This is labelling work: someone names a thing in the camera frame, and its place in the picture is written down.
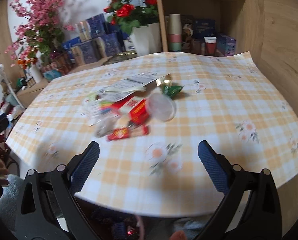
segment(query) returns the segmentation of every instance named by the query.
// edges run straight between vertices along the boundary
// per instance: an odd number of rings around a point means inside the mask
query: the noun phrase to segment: flower pot
[[[35,64],[32,64],[29,70],[36,83],[39,83],[41,80],[43,80],[43,75],[40,73],[40,70]]]
[[[161,52],[161,37],[159,23],[152,23],[140,28],[132,28],[130,38],[138,56]]]

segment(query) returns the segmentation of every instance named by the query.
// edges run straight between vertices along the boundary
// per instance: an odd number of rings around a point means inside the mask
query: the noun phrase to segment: red snack package
[[[123,100],[113,103],[111,108],[120,115],[128,115],[136,125],[141,125],[149,117],[145,104],[145,98],[130,95]]]
[[[113,133],[107,136],[107,139],[108,141],[120,140],[124,138],[136,137],[136,136],[147,135],[147,134],[149,134],[148,126],[141,125],[134,129],[130,129],[130,128],[115,129]]]

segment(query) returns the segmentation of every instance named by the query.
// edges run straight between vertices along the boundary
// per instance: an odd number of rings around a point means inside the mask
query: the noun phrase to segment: checkered tablecloth
[[[171,73],[174,82],[185,86],[174,99],[175,117],[151,119],[148,136],[111,142],[95,138],[94,127],[81,115],[83,98],[147,71]],[[100,145],[100,158],[77,195],[130,213],[176,217],[216,209],[223,194],[198,158],[202,140],[247,171],[270,169],[277,187],[298,173],[298,118],[248,52],[219,58],[158,53],[57,78],[25,111],[7,144],[30,166],[48,171],[68,163],[92,140]],[[52,143],[59,153],[46,159]],[[146,154],[157,143],[182,147],[171,169],[166,165],[150,175]]]

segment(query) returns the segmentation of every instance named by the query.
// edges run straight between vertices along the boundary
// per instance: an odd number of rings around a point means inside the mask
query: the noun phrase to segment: paper
[[[110,86],[104,87],[103,89],[99,90],[97,93],[98,95],[110,102],[118,102],[127,96],[131,95],[133,91],[131,92],[104,92],[105,90],[126,90],[128,88],[133,88],[133,87],[144,87],[145,85],[148,85],[150,82],[155,81],[158,78],[161,78],[165,76],[165,74],[160,74],[160,73],[151,73],[151,72],[145,72],[141,73],[135,76],[132,76],[130,78],[126,78],[123,80],[120,80]]]

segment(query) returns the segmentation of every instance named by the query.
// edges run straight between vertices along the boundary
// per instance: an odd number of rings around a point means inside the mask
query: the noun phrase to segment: green snack wrapper
[[[173,98],[176,94],[178,94],[184,86],[164,86],[162,89],[162,93],[169,96],[170,98]]]

